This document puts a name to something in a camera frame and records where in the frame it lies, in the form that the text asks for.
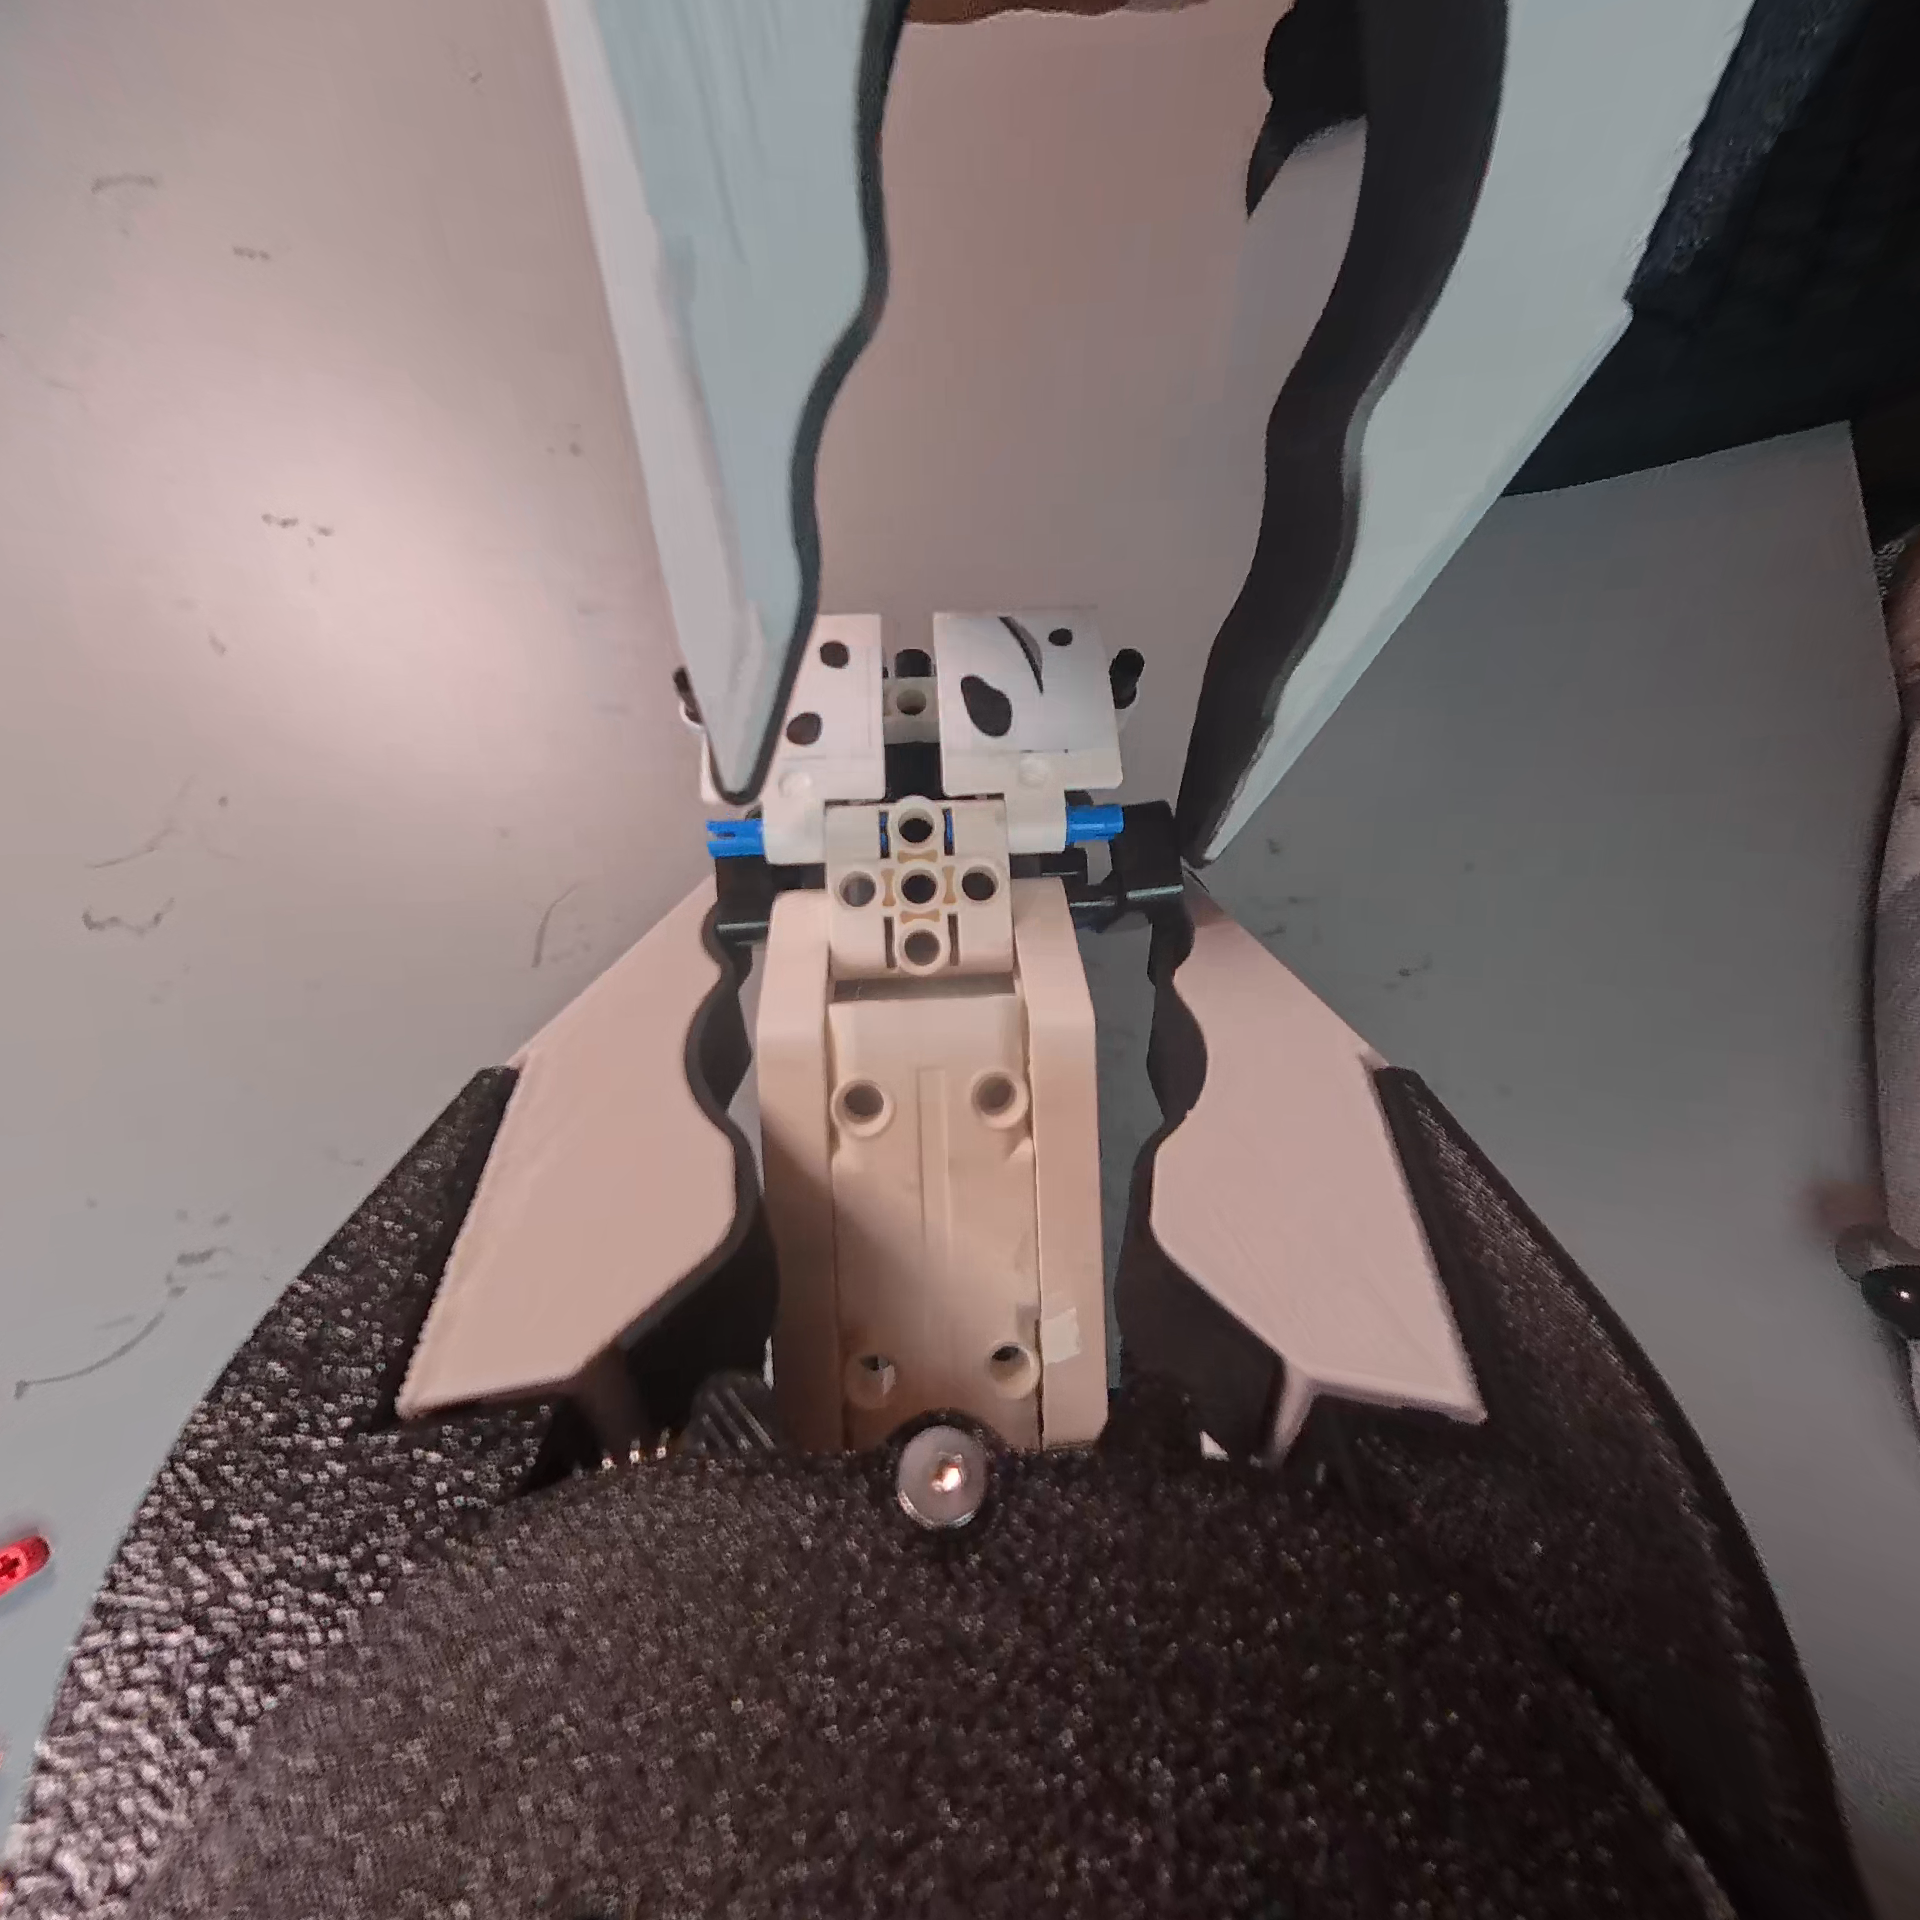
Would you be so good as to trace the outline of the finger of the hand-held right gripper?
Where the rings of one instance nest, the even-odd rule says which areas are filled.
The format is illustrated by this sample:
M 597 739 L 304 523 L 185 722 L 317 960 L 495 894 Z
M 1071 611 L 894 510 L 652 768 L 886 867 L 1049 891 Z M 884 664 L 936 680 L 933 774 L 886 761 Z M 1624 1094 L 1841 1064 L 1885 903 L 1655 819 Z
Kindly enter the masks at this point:
M 1736 3 L 1286 6 L 1246 206 L 1359 131 L 1348 243 L 1263 425 L 1174 826 L 1217 859 L 1624 335 Z
M 886 296 L 905 3 L 553 3 L 567 127 L 716 791 L 753 802 L 821 608 L 824 427 Z

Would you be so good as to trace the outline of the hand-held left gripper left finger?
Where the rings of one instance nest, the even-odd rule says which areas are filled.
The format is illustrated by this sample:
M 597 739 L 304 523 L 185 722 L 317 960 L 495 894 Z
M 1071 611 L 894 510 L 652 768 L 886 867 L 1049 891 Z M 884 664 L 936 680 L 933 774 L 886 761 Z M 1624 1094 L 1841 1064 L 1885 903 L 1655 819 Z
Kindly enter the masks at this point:
M 736 1225 L 726 1114 L 687 1046 L 722 987 L 701 880 L 511 1057 L 463 1225 L 394 1397 L 401 1421 L 574 1389 Z

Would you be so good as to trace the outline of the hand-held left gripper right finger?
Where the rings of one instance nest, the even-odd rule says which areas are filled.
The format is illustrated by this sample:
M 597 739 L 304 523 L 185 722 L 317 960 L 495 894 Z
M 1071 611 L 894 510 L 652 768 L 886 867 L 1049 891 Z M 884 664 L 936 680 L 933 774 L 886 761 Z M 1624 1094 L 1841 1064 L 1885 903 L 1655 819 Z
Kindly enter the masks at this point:
M 1484 1425 L 1385 1058 L 1208 896 L 1158 936 L 1134 1361 L 1238 1459 L 1282 1459 L 1322 1401 Z

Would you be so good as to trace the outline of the white toy truck model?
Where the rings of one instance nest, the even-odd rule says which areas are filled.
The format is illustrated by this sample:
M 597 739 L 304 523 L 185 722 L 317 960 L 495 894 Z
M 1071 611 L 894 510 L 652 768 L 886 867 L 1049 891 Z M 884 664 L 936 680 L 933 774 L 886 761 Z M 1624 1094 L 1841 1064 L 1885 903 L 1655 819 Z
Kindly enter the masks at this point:
M 823 616 L 753 806 L 704 751 L 722 923 L 762 962 L 752 1066 L 773 1386 L 807 1453 L 950 1413 L 1009 1449 L 1108 1423 L 1097 1017 L 1118 789 L 943 794 L 933 640 Z

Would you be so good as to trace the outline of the black angled beam brick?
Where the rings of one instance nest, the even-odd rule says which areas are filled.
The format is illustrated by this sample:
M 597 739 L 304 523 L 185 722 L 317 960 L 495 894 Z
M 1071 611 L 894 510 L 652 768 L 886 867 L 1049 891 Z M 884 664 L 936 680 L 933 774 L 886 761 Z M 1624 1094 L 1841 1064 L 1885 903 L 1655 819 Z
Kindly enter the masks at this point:
M 1152 921 L 1184 909 L 1184 890 L 1185 865 L 1173 806 L 1121 806 L 1120 831 L 1111 840 L 1112 914 Z

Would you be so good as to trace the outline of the white curved panel brick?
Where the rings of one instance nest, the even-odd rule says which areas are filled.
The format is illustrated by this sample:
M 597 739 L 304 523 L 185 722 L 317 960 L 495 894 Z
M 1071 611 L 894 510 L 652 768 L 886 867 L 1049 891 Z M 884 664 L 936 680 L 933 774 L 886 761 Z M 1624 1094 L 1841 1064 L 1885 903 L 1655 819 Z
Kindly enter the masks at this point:
M 943 794 L 1029 785 L 1112 794 L 1121 783 L 1111 655 L 1090 608 L 929 619 Z

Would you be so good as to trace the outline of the grey desk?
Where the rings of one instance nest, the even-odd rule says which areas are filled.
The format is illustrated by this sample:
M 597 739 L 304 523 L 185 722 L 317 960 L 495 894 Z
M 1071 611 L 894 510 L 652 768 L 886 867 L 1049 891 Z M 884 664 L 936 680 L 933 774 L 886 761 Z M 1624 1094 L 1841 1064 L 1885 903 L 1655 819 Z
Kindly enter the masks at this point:
M 1092 607 L 1176 785 L 1350 191 L 1280 6 L 906 27 L 823 449 L 898 629 Z M 474 1069 L 698 879 L 540 6 L 4 6 L 4 1813 L 185 1413 Z M 1916 1825 L 1916 1431 L 1833 1259 L 1897 717 L 1847 432 L 1494 503 L 1210 883 L 1663 1370 L 1860 1817 Z

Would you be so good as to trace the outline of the person's right hand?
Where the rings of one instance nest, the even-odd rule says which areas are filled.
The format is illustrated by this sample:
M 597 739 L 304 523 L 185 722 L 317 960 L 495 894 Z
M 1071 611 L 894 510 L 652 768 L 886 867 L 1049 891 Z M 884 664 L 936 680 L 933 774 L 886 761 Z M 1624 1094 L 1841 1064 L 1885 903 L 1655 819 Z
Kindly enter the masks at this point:
M 1112 16 L 1112 14 L 1168 14 L 1202 7 L 1202 3 L 1181 0 L 914 0 L 906 3 L 905 18 L 912 26 L 958 27 L 974 26 L 993 16 L 1041 14 L 1041 16 Z

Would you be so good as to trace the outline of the black clip microphone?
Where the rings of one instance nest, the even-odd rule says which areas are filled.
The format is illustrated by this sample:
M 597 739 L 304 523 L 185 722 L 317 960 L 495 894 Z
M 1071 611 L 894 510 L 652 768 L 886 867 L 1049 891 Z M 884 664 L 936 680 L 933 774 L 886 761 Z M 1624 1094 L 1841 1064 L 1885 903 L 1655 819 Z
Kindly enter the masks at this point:
M 1880 1224 L 1855 1224 L 1834 1243 L 1839 1272 L 1902 1339 L 1917 1343 L 1917 1250 Z

